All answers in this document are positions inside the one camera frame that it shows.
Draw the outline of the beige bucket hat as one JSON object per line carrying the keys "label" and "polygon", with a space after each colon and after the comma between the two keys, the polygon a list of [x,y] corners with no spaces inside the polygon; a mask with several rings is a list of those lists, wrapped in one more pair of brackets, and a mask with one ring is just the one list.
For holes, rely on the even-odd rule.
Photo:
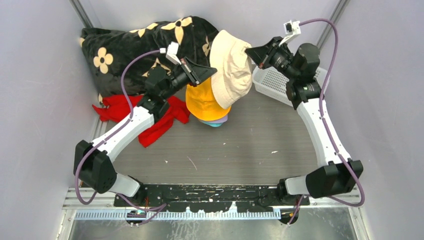
{"label": "beige bucket hat", "polygon": [[211,90],[217,104],[228,109],[249,93],[253,84],[253,64],[246,54],[252,45],[226,30],[212,41],[210,66],[216,69],[211,77]]}

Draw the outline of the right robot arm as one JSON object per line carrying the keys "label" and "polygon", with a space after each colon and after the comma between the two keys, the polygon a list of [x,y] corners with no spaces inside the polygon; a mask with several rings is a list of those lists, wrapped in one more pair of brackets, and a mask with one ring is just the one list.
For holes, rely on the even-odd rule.
{"label": "right robot arm", "polygon": [[358,187],[364,167],[347,153],[327,113],[324,91],[316,79],[318,47],[303,43],[292,53],[282,37],[274,37],[263,46],[247,48],[245,53],[259,69],[274,68],[288,79],[286,96],[305,124],[317,157],[316,170],[281,179],[279,194],[334,199]]}

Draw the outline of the lavender bucket hat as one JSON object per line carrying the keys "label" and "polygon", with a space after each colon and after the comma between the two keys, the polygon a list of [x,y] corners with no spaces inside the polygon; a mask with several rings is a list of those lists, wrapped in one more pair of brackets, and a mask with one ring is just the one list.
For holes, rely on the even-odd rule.
{"label": "lavender bucket hat", "polygon": [[225,115],[219,119],[216,120],[211,120],[211,121],[206,121],[207,124],[210,125],[222,125],[223,123],[228,121],[228,115]]}

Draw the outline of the turquoise bucket hat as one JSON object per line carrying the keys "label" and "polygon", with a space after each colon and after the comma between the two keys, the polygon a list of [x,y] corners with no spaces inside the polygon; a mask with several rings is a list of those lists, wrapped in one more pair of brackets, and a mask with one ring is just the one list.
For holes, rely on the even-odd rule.
{"label": "turquoise bucket hat", "polygon": [[203,120],[200,120],[200,122],[213,128],[220,127],[223,124],[222,122],[212,122],[212,121],[203,121]]}

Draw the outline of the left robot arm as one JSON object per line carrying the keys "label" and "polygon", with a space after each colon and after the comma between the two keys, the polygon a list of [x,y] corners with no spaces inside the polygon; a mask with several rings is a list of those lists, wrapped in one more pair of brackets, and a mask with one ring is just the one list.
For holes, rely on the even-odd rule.
{"label": "left robot arm", "polygon": [[158,66],[148,71],[145,93],[130,113],[102,136],[75,147],[75,181],[82,181],[96,193],[116,193],[121,198],[143,201],[144,184],[134,177],[116,172],[113,162],[139,134],[151,128],[168,111],[168,99],[183,87],[196,87],[217,73],[217,69],[199,65],[184,57],[171,72]]}

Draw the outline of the yellow bucket hat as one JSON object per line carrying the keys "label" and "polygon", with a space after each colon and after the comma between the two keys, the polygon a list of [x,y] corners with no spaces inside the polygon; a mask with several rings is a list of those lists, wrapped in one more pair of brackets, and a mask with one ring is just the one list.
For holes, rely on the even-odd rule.
{"label": "yellow bucket hat", "polygon": [[219,120],[231,110],[231,107],[222,108],[216,101],[210,77],[197,86],[186,86],[185,103],[192,115],[207,122]]}

